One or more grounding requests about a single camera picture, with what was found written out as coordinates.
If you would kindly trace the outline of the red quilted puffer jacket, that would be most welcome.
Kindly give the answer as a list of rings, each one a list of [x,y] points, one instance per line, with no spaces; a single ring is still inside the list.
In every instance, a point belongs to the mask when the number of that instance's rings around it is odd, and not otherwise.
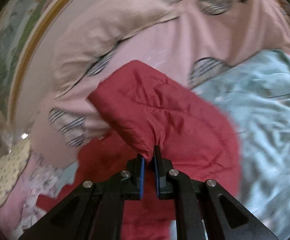
[[[88,99],[110,132],[80,150],[73,184],[64,186],[56,198],[38,197],[37,206],[47,213],[84,181],[106,181],[142,155],[143,197],[125,201],[120,239],[169,239],[175,207],[173,200],[160,200],[156,194],[155,146],[191,179],[214,179],[231,194],[238,192],[240,153],[232,125],[216,107],[165,74],[131,61],[101,82]]]

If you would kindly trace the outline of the pink floral fabric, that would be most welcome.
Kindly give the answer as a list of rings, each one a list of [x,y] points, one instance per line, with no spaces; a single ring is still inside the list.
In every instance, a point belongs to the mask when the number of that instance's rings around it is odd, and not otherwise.
[[[0,207],[0,231],[7,239],[19,236],[46,212],[36,207],[39,195],[54,197],[62,169],[47,165],[41,156],[32,153],[29,161]]]

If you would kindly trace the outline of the yellow floral fabric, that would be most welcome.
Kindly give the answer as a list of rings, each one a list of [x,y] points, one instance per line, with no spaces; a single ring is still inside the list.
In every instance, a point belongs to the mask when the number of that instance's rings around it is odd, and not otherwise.
[[[5,203],[30,158],[29,138],[18,141],[0,158],[0,207]]]

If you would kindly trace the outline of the light teal floral bedsheet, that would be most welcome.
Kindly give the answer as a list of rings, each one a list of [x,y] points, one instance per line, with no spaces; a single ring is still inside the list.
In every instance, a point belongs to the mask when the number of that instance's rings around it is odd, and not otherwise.
[[[290,56],[264,50],[193,92],[229,116],[242,149],[238,200],[290,237]]]

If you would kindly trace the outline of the beige pillow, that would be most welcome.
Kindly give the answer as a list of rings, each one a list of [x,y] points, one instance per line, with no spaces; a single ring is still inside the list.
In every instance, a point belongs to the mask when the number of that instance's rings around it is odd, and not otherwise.
[[[162,0],[101,0],[88,7],[55,44],[56,96],[68,92],[118,42],[179,15],[176,7]]]

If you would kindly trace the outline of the green patterned wooden headboard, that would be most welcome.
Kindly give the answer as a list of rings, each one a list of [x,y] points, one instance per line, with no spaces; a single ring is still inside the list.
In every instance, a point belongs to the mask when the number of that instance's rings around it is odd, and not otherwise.
[[[39,42],[71,0],[8,0],[0,10],[0,118],[12,126]]]

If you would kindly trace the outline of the pink duvet with plaid hearts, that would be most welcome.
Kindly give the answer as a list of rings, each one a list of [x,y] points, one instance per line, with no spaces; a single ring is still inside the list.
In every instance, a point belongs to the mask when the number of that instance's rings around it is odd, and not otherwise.
[[[109,129],[87,101],[98,84],[138,60],[192,88],[264,49],[290,55],[290,8],[279,0],[180,0],[177,18],[152,25],[93,63],[64,95],[43,100],[31,129],[33,152],[64,168],[78,151]]]

